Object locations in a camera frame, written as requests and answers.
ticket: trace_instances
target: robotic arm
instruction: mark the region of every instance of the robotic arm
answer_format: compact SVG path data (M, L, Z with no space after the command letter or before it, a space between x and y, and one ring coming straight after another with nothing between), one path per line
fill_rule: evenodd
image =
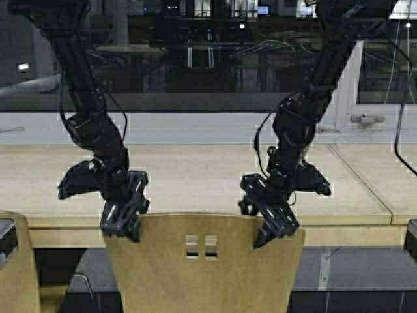
M311 70L310 84L296 98L279 104L273 124L279 144L268 150L267 172L242 178L246 195L239 203L243 214L261 213L265 222L255 248L285 235L299 224L287 203L294 190L330 195L329 182L304 157L337 88L357 40L384 33L397 0L319 0L317 16L324 43ZM78 29L89 0L11 0L12 14L26 16L49 40L65 73L77 113L61 119L72 140L93 152L94 158L70 168L59 185L59 197L100 191L107 201L101 221L105 235L127 235L139 240L138 214L146 213L145 172L129 171L128 151L107 114L106 99L87 62Z
M61 181L59 198L99 191L106 200L101 228L104 235L127 235L139 240L139 219L149 201L143 196L147 174L129 171L128 150L108 115L106 98L98 86L78 29L89 0L12 0L12 14L24 15L50 42L65 74L76 114L61 119L73 142L94 158L69 169Z
M299 227L287 203L294 190L330 195L328 181L304 157L356 41L385 33L397 0L317 2L324 42L311 70L309 86L297 98L287 98L278 105L273 129L279 144L268 150L269 176L253 174L241 180L240 186L246 192L239 203L242 214L261 212L265 218L255 248L261 248L273 238L293 235Z

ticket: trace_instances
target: chair backrest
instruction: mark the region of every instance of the chair backrest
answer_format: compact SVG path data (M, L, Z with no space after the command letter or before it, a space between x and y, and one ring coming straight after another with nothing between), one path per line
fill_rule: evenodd
M40 313L35 257L24 216L0 211L0 311Z
M253 249L262 218L143 215L141 242L106 237L126 313L285 313L304 231Z

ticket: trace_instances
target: window frame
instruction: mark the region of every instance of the window frame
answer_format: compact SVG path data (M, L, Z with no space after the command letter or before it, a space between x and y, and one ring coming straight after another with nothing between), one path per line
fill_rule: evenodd
M367 127L368 130L394 130L397 126L397 116L400 104L359 104L358 91L360 71L362 68L362 56L364 42L358 42L349 59L344 77L341 80L340 97L338 100L338 113L336 116L336 128L342 131L362 131L358 123L351 121L353 115L382 115L385 122L376 123ZM417 106L407 106L403 129L411 130L417 128Z

